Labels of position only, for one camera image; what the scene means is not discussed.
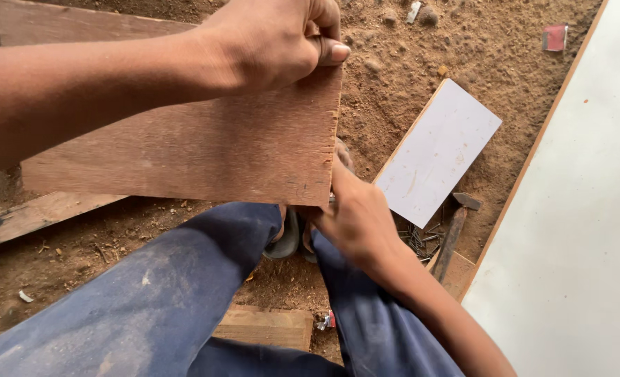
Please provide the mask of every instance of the wooden block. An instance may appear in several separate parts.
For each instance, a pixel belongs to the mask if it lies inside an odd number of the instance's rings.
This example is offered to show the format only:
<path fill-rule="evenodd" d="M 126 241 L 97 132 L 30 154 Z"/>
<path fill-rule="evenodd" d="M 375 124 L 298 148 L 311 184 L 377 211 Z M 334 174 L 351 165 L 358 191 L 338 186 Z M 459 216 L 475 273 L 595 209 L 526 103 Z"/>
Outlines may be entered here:
<path fill-rule="evenodd" d="M 438 253 L 436 253 L 429 261 L 429 264 L 427 264 L 428 271 L 431 271 L 437 258 Z M 452 297 L 459 300 L 459 297 L 466 288 L 466 283 L 468 283 L 473 276 L 473 270 L 475 270 L 475 264 L 472 261 L 469 261 L 457 252 L 452 253 L 448 271 L 445 273 L 445 278 L 443 279 L 443 288 L 445 288 Z"/>
<path fill-rule="evenodd" d="M 425 227 L 501 120 L 445 79 L 375 178 L 389 208 Z"/>
<path fill-rule="evenodd" d="M 146 38 L 194 27 L 0 0 L 3 46 Z M 147 111 L 24 161 L 24 184 L 37 191 L 326 204 L 340 84 L 340 68 L 320 67 L 280 90 Z"/>
<path fill-rule="evenodd" d="M 0 243 L 125 198 L 124 195 L 51 193 L 0 212 Z"/>
<path fill-rule="evenodd" d="M 309 351 L 312 327 L 309 311 L 232 304 L 212 336 Z"/>

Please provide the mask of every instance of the nail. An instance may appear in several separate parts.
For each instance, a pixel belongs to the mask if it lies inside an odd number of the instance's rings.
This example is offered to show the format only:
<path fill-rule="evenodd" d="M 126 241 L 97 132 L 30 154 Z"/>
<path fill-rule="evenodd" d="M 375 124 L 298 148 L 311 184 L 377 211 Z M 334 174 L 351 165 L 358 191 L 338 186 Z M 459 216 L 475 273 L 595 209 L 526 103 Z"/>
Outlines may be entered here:
<path fill-rule="evenodd" d="M 336 44 L 331 48 L 331 60 L 334 62 L 344 62 L 349 57 L 352 50 L 344 44 Z"/>

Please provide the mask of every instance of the sawdust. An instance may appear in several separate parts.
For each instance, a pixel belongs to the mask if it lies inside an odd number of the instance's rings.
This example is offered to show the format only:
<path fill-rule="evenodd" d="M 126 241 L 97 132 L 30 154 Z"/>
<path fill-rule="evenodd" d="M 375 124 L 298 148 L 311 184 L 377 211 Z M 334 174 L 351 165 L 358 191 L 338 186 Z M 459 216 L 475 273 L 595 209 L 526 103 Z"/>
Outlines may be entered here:
<path fill-rule="evenodd" d="M 220 0 L 47 2 L 193 23 L 222 5 Z M 440 83 L 438 68 L 446 66 L 446 76 L 461 82 L 503 119 L 457 185 L 458 191 L 483 203 L 480 211 L 468 215 L 457 245 L 457 252 L 476 261 L 600 0 L 426 1 L 423 6 L 432 6 L 438 16 L 436 26 L 422 24 L 419 16 L 414 24 L 406 24 L 410 3 L 341 0 L 342 35 L 353 54 L 344 67 L 338 136 L 353 153 L 357 175 L 372 180 Z M 385 24 L 383 18 L 390 19 L 392 12 L 397 21 Z M 566 52 L 543 52 L 543 27 L 561 22 L 570 24 Z M 13 204 L 24 199 L 7 200 Z M 113 248 L 124 247 L 122 257 L 214 205 L 188 201 L 182 207 L 182 202 L 128 198 L 0 245 L 0 332 L 114 265 Z M 38 254 L 43 242 L 63 253 Z M 103 262 L 94 244 L 108 253 L 111 263 Z M 22 288 L 35 301 L 21 303 Z M 318 268 L 298 255 L 284 261 L 263 260 L 234 302 L 310 310 L 317 320 L 329 309 Z M 341 362 L 335 330 L 315 329 L 311 347 L 312 352 Z"/>

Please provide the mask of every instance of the white surface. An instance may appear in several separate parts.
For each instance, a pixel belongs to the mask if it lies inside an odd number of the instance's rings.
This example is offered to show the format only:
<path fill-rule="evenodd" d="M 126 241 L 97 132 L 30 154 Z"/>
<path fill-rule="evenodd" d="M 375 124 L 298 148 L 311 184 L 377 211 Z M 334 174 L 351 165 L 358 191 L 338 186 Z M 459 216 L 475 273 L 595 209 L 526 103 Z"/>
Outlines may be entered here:
<path fill-rule="evenodd" d="M 389 208 L 424 227 L 500 124 L 459 85 L 445 80 L 376 182 Z"/>
<path fill-rule="evenodd" d="M 620 0 L 607 4 L 463 305 L 520 376 L 620 376 Z"/>

